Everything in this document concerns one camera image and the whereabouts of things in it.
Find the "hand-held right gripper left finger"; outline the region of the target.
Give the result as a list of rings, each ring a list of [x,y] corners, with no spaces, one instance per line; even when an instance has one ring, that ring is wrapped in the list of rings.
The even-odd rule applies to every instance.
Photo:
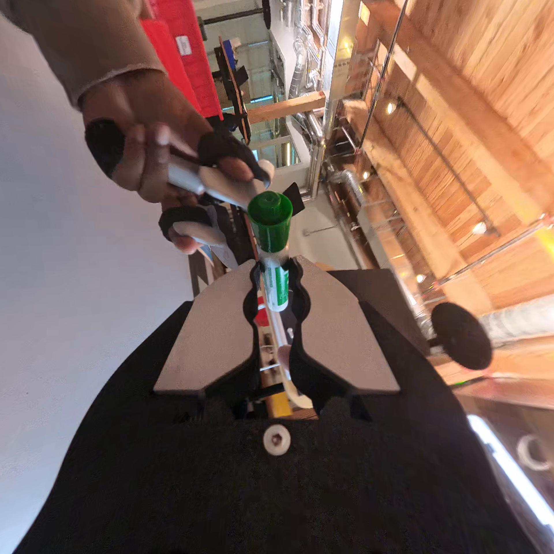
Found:
[[[154,385],[161,396],[241,404],[259,384],[259,264],[248,260],[195,298]]]

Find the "green dry erase marker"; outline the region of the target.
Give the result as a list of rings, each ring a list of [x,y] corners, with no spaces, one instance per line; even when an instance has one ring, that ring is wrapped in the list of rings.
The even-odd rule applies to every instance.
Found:
[[[289,232],[293,205],[283,194],[266,190],[250,201],[247,212],[257,243],[267,308],[281,312],[287,308],[289,298]]]

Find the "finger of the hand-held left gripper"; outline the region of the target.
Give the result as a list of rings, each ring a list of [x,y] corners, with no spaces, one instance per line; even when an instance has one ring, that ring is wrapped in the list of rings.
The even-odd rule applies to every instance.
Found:
[[[200,240],[197,240],[197,242],[200,245],[199,252],[211,266],[214,265],[214,261],[217,258],[228,269],[237,269],[239,267],[234,253],[225,242],[202,242]]]
[[[292,205],[292,215],[295,216],[305,209],[304,200],[301,191],[296,182],[289,185],[282,194],[290,201]]]

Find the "stacked red plastic bins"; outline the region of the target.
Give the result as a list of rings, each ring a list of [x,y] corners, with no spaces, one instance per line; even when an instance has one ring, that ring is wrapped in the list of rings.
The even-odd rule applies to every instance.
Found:
[[[170,81],[211,123],[223,121],[193,1],[143,1],[140,21]]]

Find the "metal air duct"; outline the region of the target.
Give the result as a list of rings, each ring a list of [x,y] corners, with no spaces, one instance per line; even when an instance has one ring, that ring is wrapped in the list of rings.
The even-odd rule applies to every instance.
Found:
[[[282,19],[292,30],[295,54],[293,76],[287,99],[307,99],[310,93],[323,93],[323,114],[316,108],[303,108],[293,118],[308,137],[310,165],[302,200],[314,200],[319,191],[320,174],[326,153],[326,126],[331,80],[338,52],[343,1],[282,1]]]

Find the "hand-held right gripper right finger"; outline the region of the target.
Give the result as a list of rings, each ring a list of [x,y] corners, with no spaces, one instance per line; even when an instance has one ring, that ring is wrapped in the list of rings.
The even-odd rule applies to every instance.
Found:
[[[289,371],[316,412],[333,397],[400,393],[354,293],[302,256],[289,260],[289,287],[296,319]]]

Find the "person's left hand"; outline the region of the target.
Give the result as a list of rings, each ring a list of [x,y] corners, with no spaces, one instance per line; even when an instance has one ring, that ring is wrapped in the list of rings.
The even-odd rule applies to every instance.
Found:
[[[80,99],[85,126],[113,120],[125,135],[121,161],[110,178],[162,211],[196,207],[198,198],[169,183],[171,148],[209,161],[235,182],[267,181],[251,150],[225,130],[214,130],[156,70],[119,75],[90,88]]]

